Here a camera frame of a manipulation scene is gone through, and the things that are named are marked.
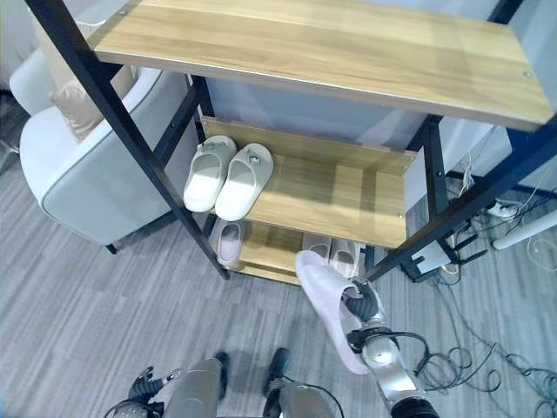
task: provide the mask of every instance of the shoe rack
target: shoe rack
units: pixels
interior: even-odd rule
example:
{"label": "shoe rack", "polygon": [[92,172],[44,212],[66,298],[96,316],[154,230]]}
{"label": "shoe rack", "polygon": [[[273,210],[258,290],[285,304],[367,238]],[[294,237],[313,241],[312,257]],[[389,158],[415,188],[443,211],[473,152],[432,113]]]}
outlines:
{"label": "shoe rack", "polygon": [[[360,272],[376,280],[446,240],[466,219],[557,154],[557,117],[506,24],[520,2],[500,0],[491,22],[337,0],[131,0],[84,41],[62,0],[25,0],[131,156],[223,278],[206,236],[164,173],[200,106],[205,135],[274,157],[270,182],[248,213],[239,271],[293,282],[303,232],[393,250]],[[150,149],[109,80],[121,64],[194,80]],[[423,146],[429,221],[406,236],[403,174],[416,154],[310,138],[215,118],[204,77],[429,113]],[[449,201],[439,121],[450,115],[504,125],[513,152]]]}

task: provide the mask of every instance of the beige pillow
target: beige pillow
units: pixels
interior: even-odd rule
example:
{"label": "beige pillow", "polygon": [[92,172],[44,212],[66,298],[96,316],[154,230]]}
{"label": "beige pillow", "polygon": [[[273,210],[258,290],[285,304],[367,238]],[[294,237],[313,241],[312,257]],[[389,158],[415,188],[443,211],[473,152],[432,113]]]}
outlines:
{"label": "beige pillow", "polygon": [[[134,83],[130,66],[123,66],[111,83],[118,96],[124,98]],[[104,119],[102,113],[76,78],[70,80],[60,90],[52,93],[50,100],[64,115],[66,123],[76,135],[77,142],[83,141],[95,126]]]}
{"label": "beige pillow", "polygon": [[[73,71],[64,61],[56,46],[52,43],[35,15],[29,11],[35,36],[41,51],[46,58],[50,74],[57,87],[57,91],[51,93],[50,101],[62,112],[66,123],[73,130],[77,141],[83,141],[87,135],[102,120],[103,115],[97,109],[84,87],[77,81]],[[86,24],[76,22],[84,38],[88,38],[95,30],[103,25],[104,22],[97,24]],[[123,66],[116,76],[112,79],[112,86],[120,98],[124,98],[130,91],[135,81],[135,73],[129,65]]]}

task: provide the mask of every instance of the wooden shelf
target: wooden shelf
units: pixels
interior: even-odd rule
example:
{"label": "wooden shelf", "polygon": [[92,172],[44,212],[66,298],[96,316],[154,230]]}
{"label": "wooden shelf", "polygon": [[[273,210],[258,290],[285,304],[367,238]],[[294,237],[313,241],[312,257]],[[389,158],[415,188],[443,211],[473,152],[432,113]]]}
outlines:
{"label": "wooden shelf", "polygon": [[91,38],[106,62],[533,131],[553,111],[512,29],[356,0],[132,0]]}
{"label": "wooden shelf", "polygon": [[403,173],[414,152],[310,138],[203,118],[207,136],[238,148],[258,142],[274,160],[271,180],[246,219],[394,248],[406,239]]}
{"label": "wooden shelf", "polygon": [[232,270],[299,285],[295,265],[302,235],[298,231],[245,222],[240,264]]}
{"label": "wooden shelf", "polygon": [[299,280],[295,275],[290,275],[287,273],[275,272],[268,268],[264,267],[255,267],[255,266],[235,266],[235,267],[227,267],[228,270],[233,272],[243,273],[243,274],[250,274],[251,276],[263,277],[264,279],[269,280],[276,280],[282,281],[283,283],[288,283],[291,285],[298,285]]}

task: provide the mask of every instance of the white slipper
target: white slipper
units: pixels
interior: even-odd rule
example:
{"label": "white slipper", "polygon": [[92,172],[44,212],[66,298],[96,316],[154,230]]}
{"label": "white slipper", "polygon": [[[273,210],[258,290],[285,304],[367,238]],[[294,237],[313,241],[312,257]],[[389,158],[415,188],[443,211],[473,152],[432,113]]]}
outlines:
{"label": "white slipper", "polygon": [[358,275],[359,245],[345,239],[333,239],[329,264],[342,276],[350,279]]}
{"label": "white slipper", "polygon": [[369,373],[369,367],[360,355],[352,351],[346,340],[347,334],[362,327],[361,321],[342,303],[343,293],[356,296],[356,286],[313,251],[300,251],[296,255],[296,275],[342,362],[355,374]]}
{"label": "white slipper", "polygon": [[185,184],[184,203],[192,212],[207,212],[225,183],[228,165],[236,153],[236,144],[223,135],[208,138],[198,145]]}
{"label": "white slipper", "polygon": [[323,260],[327,261],[329,259],[329,253],[331,252],[331,243],[331,237],[317,235],[315,233],[304,233],[302,250],[311,250],[319,254]]}
{"label": "white slipper", "polygon": [[248,144],[234,156],[228,178],[217,197],[215,212],[228,221],[242,219],[252,209],[272,174],[272,156],[261,144]]}
{"label": "white slipper", "polygon": [[218,236],[217,260],[223,266],[233,266],[238,262],[244,238],[243,222],[226,222]]}

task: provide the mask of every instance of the floor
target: floor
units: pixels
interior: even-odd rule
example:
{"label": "floor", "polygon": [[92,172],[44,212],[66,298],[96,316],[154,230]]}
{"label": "floor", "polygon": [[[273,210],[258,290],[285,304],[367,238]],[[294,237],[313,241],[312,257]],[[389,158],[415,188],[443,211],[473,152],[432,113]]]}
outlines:
{"label": "floor", "polygon": [[[540,206],[527,220],[556,206],[554,201]],[[408,218],[410,225],[424,221],[423,202]],[[535,266],[526,242],[495,252],[489,241],[506,228],[481,233],[474,249],[485,247],[489,254],[465,266],[461,282],[451,289],[477,333],[532,365],[556,369],[557,273]],[[555,229],[543,236],[557,242]],[[110,255],[44,215],[18,161],[0,174],[5,417],[102,416],[126,396],[145,366],[162,374],[219,349],[232,358],[230,390],[219,414],[257,416],[265,402],[260,394],[265,367],[278,347],[292,350],[289,375],[331,390],[346,417],[388,416],[373,378],[351,374],[340,364],[299,287],[237,273],[221,280],[178,222],[155,222],[118,246],[118,254]],[[557,262],[552,251],[541,249],[538,256],[546,265]],[[440,297],[450,298],[446,286],[413,284],[397,269],[376,288],[393,329],[423,334],[435,352],[455,346]],[[474,366],[479,364],[489,346],[459,320],[457,330]],[[412,367],[420,346],[410,341],[401,346]],[[467,385],[431,393],[440,416],[533,416],[540,397],[498,355],[470,382],[484,387],[493,368],[503,382],[492,395]],[[160,398],[170,393],[171,386]]]}
{"label": "floor", "polygon": [[28,117],[10,94],[0,92],[0,173],[17,159],[19,137]]}

